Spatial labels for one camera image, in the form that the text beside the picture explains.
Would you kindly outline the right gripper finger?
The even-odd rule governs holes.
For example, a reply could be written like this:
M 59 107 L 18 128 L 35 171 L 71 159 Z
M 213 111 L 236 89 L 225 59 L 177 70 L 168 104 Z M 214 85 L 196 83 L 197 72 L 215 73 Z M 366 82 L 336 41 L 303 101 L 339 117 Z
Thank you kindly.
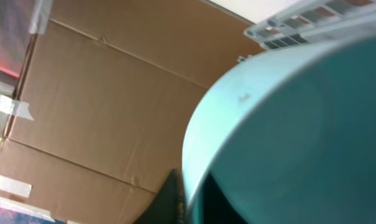
M 147 209 L 134 224 L 183 224 L 185 194 L 181 170 L 172 169 Z

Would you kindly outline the light blue bowl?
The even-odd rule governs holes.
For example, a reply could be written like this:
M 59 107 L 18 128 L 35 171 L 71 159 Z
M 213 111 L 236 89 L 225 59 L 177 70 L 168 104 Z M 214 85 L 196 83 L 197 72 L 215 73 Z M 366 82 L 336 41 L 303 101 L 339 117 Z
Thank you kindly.
M 376 35 L 255 55 L 188 123 L 186 218 L 213 178 L 247 223 L 376 223 Z

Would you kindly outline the brown cardboard box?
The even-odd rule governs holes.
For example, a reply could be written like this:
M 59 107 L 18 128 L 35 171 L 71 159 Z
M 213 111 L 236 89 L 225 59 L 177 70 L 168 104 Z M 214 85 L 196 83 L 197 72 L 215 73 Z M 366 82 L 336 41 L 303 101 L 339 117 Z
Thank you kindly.
M 0 142 L 0 223 L 132 223 L 181 167 L 189 119 L 210 86 L 260 52 L 249 22 L 209 1 L 54 1 L 16 90 L 32 119 Z

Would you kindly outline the grey plastic dish rack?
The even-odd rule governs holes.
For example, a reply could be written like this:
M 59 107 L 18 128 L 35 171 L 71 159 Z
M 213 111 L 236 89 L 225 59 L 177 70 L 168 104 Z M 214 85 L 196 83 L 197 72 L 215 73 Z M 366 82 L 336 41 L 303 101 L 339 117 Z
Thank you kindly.
M 297 1 L 244 35 L 266 51 L 333 40 L 376 38 L 376 0 Z

